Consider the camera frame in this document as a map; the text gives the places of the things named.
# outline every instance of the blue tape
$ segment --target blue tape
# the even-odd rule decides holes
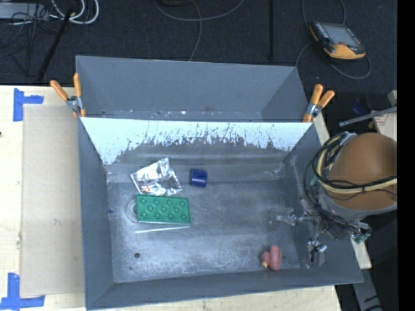
[[[43,102],[42,96],[27,96],[18,88],[14,88],[14,107],[13,107],[13,121],[23,120],[23,105],[24,104],[41,104]]]
[[[2,297],[0,310],[20,311],[20,308],[35,308],[45,304],[45,296],[20,298],[20,276],[14,273],[7,275],[7,297]]]

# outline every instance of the crumpled aluminum foil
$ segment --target crumpled aluminum foil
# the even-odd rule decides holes
[[[171,196],[183,188],[170,167],[169,158],[163,158],[130,175],[140,194]]]

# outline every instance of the brown helmet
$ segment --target brown helmet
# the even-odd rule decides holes
[[[363,133],[338,152],[322,183],[339,206],[361,211],[397,203],[397,143],[380,133]]]

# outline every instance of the wooden table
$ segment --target wooden table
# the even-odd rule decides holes
[[[12,272],[21,275],[21,280],[25,278],[21,274],[21,246],[25,243],[25,237],[21,234],[21,213],[22,213],[22,183],[23,183],[23,121],[13,122],[13,98],[14,88],[24,91],[25,96],[41,95],[44,97],[42,107],[42,117],[49,118],[48,108],[61,107],[62,111],[71,114],[69,108],[62,99],[54,92],[51,87],[32,87],[32,86],[0,86],[0,297],[6,296],[7,273]],[[74,89],[66,87],[69,95],[74,94]],[[328,138],[328,132],[324,120],[319,116],[316,121],[317,129],[321,141]],[[34,150],[42,147],[45,142],[53,142],[53,139],[45,139],[44,142],[34,144]],[[60,206],[56,200],[54,206]],[[357,245],[352,242],[355,253],[362,269],[371,268],[371,262],[364,244]],[[50,261],[43,265],[44,273],[53,272],[56,264]],[[71,269],[65,269],[66,273],[71,273]],[[59,294],[46,294],[45,305],[42,308],[32,308],[31,310],[85,310],[83,291],[61,292]],[[341,310],[337,299],[334,286],[323,286],[316,288],[303,288],[287,291],[248,294],[231,297],[221,297],[216,299],[201,299],[192,301],[182,301],[175,303],[164,303],[158,305],[136,306],[123,310]]]

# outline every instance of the white cable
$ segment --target white cable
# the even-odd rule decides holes
[[[55,10],[63,18],[65,18],[65,14],[58,8],[58,6],[56,5],[55,1],[54,0],[51,0],[51,2],[52,2],[53,7],[55,8]],[[95,15],[91,19],[89,19],[88,21],[77,21],[76,20],[76,18],[79,18],[84,13],[84,11],[85,11],[85,2],[84,2],[84,0],[81,0],[81,2],[82,2],[82,10],[80,11],[80,13],[78,15],[75,15],[73,17],[70,17],[69,18],[69,21],[71,23],[79,24],[79,25],[87,25],[87,24],[91,24],[92,22],[95,22],[95,20],[98,18],[98,15],[99,15],[99,3],[98,3],[98,0],[94,0],[95,8],[96,8]]]
[[[79,12],[78,15],[75,15],[75,16],[72,16],[71,18],[69,18],[69,20],[76,19],[76,18],[80,17],[84,13],[84,11],[85,11],[85,1],[84,0],[80,0],[80,1],[82,3],[82,10]],[[49,16],[51,16],[53,18],[64,19],[65,18],[65,14],[63,12],[61,12],[61,10],[58,8],[58,5],[55,3],[55,1],[54,0],[51,0],[51,3],[53,5],[54,9],[58,12],[58,14],[61,15],[61,17],[56,16],[56,15],[52,15],[52,14],[50,14]]]

